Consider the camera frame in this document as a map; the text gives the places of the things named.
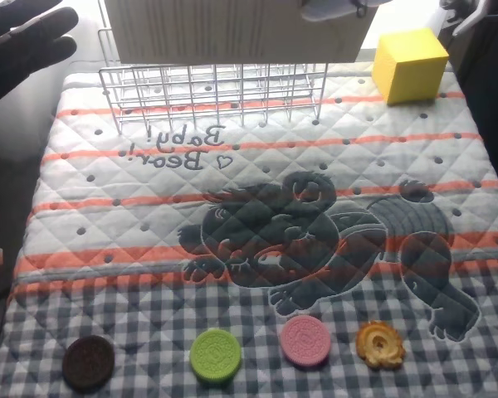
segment round cookie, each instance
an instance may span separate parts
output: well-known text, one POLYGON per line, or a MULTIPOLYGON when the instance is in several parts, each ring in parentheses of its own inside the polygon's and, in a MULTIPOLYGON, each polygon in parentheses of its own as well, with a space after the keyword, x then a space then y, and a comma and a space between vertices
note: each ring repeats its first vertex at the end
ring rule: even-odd
POLYGON ((115 350, 100 336, 75 340, 65 352, 62 363, 66 384, 81 394, 99 390, 115 369, 115 350))
POLYGON ((219 384, 232 378, 242 362, 238 340, 221 329, 201 333, 190 348, 190 365, 199 379, 219 384))
POLYGON ((299 366, 315 366, 330 353, 330 333, 319 320, 308 315, 293 317, 281 332, 284 355, 299 366))
POLYGON ((402 365, 406 350, 398 332, 385 322, 365 323, 356 335, 356 351, 373 369, 394 369, 402 365))

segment yellow block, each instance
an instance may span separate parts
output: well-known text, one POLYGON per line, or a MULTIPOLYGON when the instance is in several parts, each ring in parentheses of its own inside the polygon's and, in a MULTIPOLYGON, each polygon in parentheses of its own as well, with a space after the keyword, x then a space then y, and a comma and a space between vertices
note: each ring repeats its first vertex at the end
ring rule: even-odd
POLYGON ((448 53, 429 28, 380 37, 373 79, 388 104, 437 95, 448 53))

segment cartoon bear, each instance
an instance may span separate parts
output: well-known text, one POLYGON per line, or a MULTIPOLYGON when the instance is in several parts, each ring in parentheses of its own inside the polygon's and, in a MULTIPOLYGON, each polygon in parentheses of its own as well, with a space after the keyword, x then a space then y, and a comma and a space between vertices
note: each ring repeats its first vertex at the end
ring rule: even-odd
POLYGON ((271 288, 271 305, 287 316, 351 290, 377 259, 399 261, 404 283, 432 308, 432 334, 461 341, 479 317, 474 300, 450 283, 452 226, 424 184, 406 181, 367 209, 330 215, 334 184, 313 172, 207 199, 203 224, 179 231, 181 246, 197 255, 186 280, 226 269, 239 286, 271 288))

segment quilted blanket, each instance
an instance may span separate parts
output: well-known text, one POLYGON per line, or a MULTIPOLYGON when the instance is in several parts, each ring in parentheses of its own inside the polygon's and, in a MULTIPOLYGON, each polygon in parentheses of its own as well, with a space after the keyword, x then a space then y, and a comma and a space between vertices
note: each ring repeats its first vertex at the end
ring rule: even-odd
MULTIPOLYGON (((99 396, 498 397, 498 178, 448 69, 438 98, 388 107, 370 63, 335 65, 311 109, 142 124, 118 135, 97 74, 66 78, 0 345, 0 397, 74 396, 65 350, 99 335, 99 396), (316 369, 284 357, 285 322, 330 331, 316 369), (403 365, 354 345, 383 320, 403 365), (242 365, 205 386, 209 328, 242 365)), ((205 90, 197 86, 195 90, 205 90)))

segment wire basket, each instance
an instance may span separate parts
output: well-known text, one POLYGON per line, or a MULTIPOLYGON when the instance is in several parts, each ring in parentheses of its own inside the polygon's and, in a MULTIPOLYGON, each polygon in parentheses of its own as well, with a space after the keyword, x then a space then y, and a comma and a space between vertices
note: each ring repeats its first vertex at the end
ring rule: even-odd
POLYGON ((270 112, 312 109, 319 119, 328 64, 237 64, 208 66, 123 66, 99 0, 104 28, 98 31, 106 67, 100 80, 119 134, 129 123, 142 123, 148 136, 152 123, 202 117, 238 118, 258 114, 266 124, 270 112))

